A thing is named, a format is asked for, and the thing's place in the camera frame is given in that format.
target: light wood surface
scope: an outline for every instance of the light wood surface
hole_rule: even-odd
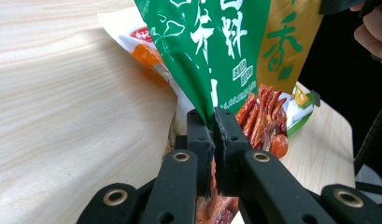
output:
[[[0,223],[75,223],[100,188],[158,173],[176,96],[97,19],[131,6],[0,0]],[[317,193],[354,186],[351,128],[322,103],[282,161]]]

